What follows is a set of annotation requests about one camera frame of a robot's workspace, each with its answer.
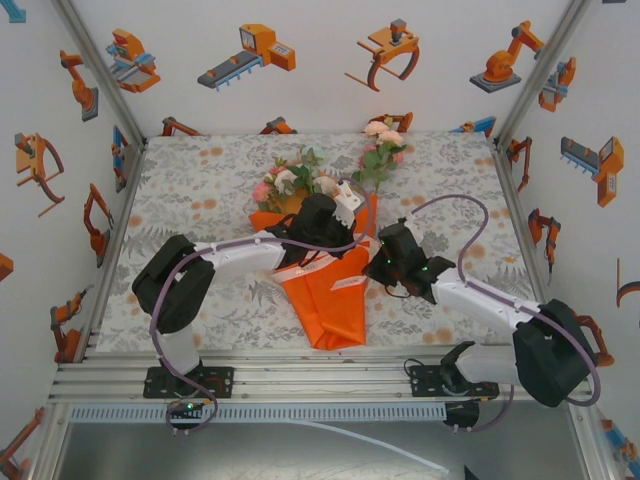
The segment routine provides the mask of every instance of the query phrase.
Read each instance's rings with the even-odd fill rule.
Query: green leaf
[[[371,150],[364,154],[363,161],[365,167],[373,168],[380,163],[380,155],[375,150]]]

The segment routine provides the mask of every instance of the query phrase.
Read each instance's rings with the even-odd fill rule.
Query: floral tablecloth
[[[426,199],[466,193],[483,201],[490,221],[464,260],[468,274],[507,292],[533,298],[489,145],[482,134],[404,134],[404,163],[379,190],[377,224],[397,221]],[[142,176],[103,317],[97,350],[152,351],[149,316],[131,283],[170,236],[211,242],[253,233],[251,192],[276,156],[295,158],[303,145],[325,152],[332,175],[356,169],[370,140],[362,134],[159,137],[149,142]],[[444,201],[420,213],[426,254],[456,259],[482,213],[464,200]],[[504,342],[482,324],[441,306],[387,295],[375,282],[366,293],[367,344]],[[309,342],[282,288],[266,273],[209,289],[194,340],[201,349],[301,348]]]

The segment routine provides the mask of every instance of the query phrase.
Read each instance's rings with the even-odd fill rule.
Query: bouquet of flowers
[[[389,179],[389,172],[404,161],[402,151],[407,145],[398,132],[383,122],[370,122],[364,133],[368,137],[375,137],[376,143],[364,148],[358,162],[359,170],[351,176],[359,182],[374,182],[377,192],[380,183]]]
[[[295,213],[295,205],[312,193],[333,195],[337,185],[333,178],[315,170],[323,160],[322,150],[300,149],[298,158],[288,162],[276,158],[264,180],[253,191],[253,199],[261,212]]]

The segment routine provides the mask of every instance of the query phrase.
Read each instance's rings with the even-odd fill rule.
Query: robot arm
[[[470,277],[442,257],[427,258],[421,235],[411,221],[382,229],[380,250],[365,274],[385,286],[402,284],[411,296],[442,304],[512,338],[512,345],[483,347],[463,342],[442,360],[442,378],[454,392],[469,383],[495,382],[522,385],[540,403],[555,407],[589,374],[575,346],[536,314],[543,314],[571,335],[592,363],[596,357],[580,330],[573,311],[552,300],[545,305],[507,295]]]
[[[180,280],[174,280],[163,299],[158,318],[158,341],[165,359],[182,375],[200,365],[191,322],[196,318],[211,283],[259,270],[277,270],[305,261],[313,246],[342,248],[353,243],[355,214],[363,205],[346,183],[335,198],[316,193],[302,202],[291,222],[281,222],[250,237],[212,244],[190,243],[183,235],[170,238],[133,282],[141,308],[151,314],[160,290],[173,268],[187,255],[210,253],[189,262]]]

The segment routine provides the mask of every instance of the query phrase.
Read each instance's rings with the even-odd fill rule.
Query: pink rose
[[[269,169],[269,173],[270,173],[271,175],[278,175],[278,174],[279,174],[281,171],[283,171],[285,168],[286,168],[286,167],[285,167],[284,165],[280,165],[280,166],[276,165],[276,166],[271,167],[271,168]]]
[[[364,147],[364,150],[362,151],[362,155],[360,155],[360,158],[358,158],[358,166],[360,168],[364,168],[364,154],[375,149],[376,149],[375,145],[367,145],[366,147]]]
[[[382,122],[371,122],[369,125],[364,127],[364,133],[368,137],[373,137],[374,135],[380,135],[382,132],[386,132],[389,130],[389,126],[385,125]]]
[[[259,183],[253,191],[253,199],[256,203],[266,202],[269,198],[271,188],[266,183]]]
[[[399,147],[404,144],[404,140],[402,140],[400,134],[395,130],[387,130],[386,132],[382,132],[380,135],[378,135],[378,140],[376,140],[376,143],[378,145],[381,145],[384,142],[391,142]]]

